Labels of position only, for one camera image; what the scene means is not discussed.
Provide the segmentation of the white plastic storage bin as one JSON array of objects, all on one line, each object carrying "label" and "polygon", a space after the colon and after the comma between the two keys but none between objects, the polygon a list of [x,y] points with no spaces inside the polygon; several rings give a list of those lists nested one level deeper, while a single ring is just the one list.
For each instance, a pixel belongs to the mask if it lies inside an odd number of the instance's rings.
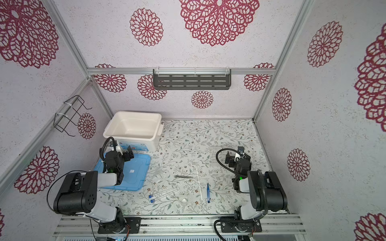
[{"label": "white plastic storage bin", "polygon": [[123,149],[155,152],[164,127],[161,120],[159,113],[119,111],[105,127],[103,136],[113,137]]}]

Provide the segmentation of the blue capped test tube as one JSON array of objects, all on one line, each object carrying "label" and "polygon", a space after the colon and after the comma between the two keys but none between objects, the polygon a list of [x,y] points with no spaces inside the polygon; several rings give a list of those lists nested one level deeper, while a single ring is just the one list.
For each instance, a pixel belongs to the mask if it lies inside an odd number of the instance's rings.
[{"label": "blue capped test tube", "polygon": [[155,203],[156,201],[158,201],[158,200],[160,200],[160,199],[162,199],[162,198],[164,198],[164,197],[168,197],[168,196],[174,194],[175,192],[176,192],[176,191],[174,190],[174,191],[170,191],[170,192],[164,193],[164,194],[161,195],[161,196],[151,196],[150,202],[151,202],[151,203]]},{"label": "blue capped test tube", "polygon": [[177,190],[177,188],[170,188],[170,189],[164,190],[164,191],[159,192],[159,193],[150,194],[150,195],[148,196],[148,198],[149,198],[149,199],[152,199],[152,198],[154,198],[154,197],[156,197],[156,196],[159,196],[159,195],[161,195],[161,194],[164,194],[164,193],[170,193],[170,192],[175,191],[175,190]]}]

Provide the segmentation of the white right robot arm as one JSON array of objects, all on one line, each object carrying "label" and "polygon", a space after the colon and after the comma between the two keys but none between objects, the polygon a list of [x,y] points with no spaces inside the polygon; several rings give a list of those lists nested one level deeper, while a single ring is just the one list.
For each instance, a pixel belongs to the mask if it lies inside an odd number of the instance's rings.
[{"label": "white right robot arm", "polygon": [[253,171],[251,157],[241,146],[237,150],[226,148],[225,151],[224,166],[235,175],[232,178],[233,189],[250,197],[247,204],[235,210],[237,221],[258,220],[269,211],[287,210],[287,196],[275,172]]}]

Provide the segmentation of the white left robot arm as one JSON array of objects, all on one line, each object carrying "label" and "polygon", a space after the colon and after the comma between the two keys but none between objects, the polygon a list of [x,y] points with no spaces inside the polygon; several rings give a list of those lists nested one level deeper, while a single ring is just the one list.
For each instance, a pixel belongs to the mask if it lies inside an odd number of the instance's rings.
[{"label": "white left robot arm", "polygon": [[53,211],[62,215],[82,215],[99,224],[99,230],[110,233],[122,233],[129,229],[120,208],[109,206],[98,200],[101,187],[119,186],[124,180],[124,165],[134,158],[131,147],[121,151],[113,148],[104,153],[100,149],[104,165],[102,173],[98,171],[70,172],[53,202]]}]

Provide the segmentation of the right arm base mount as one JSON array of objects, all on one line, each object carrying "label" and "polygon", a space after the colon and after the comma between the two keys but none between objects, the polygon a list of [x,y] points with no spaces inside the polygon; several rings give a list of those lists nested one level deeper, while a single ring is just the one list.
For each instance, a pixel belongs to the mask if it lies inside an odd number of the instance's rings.
[{"label": "right arm base mount", "polygon": [[220,227],[223,233],[260,233],[260,221],[235,220],[231,217],[220,217]]}]

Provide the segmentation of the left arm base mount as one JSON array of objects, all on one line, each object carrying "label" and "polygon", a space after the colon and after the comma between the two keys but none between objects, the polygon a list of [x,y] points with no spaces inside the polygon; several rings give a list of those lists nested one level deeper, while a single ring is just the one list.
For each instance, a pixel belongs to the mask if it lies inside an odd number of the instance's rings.
[{"label": "left arm base mount", "polygon": [[142,218],[119,218],[109,223],[99,224],[98,234],[137,234]]}]

